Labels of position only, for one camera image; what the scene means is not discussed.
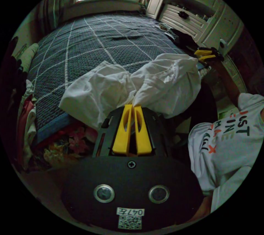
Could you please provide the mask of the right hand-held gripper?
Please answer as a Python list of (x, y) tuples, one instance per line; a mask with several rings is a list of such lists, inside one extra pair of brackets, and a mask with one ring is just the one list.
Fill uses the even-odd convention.
[(194, 55), (200, 56), (198, 58), (199, 62), (209, 62), (210, 60), (219, 60), (221, 62), (224, 61), (224, 57), (215, 47), (200, 47), (194, 52)]

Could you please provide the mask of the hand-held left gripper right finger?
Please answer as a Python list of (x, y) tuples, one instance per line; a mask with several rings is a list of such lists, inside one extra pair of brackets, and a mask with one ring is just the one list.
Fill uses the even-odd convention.
[(150, 155), (152, 152), (152, 146), (141, 106), (134, 107), (134, 122), (137, 155)]

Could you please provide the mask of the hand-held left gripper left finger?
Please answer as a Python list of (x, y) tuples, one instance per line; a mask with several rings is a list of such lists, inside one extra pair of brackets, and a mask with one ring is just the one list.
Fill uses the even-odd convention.
[(130, 134), (131, 134), (131, 122), (132, 122), (132, 105), (125, 105), (116, 138), (112, 147), (112, 151), (117, 155), (128, 155), (130, 146)]

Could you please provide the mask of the person's right hand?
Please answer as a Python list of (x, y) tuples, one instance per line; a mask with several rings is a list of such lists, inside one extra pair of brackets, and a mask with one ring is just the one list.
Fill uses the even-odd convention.
[(211, 60), (208, 62), (208, 64), (213, 68), (219, 75), (222, 75), (225, 73), (226, 69), (223, 66), (221, 61), (218, 60)]

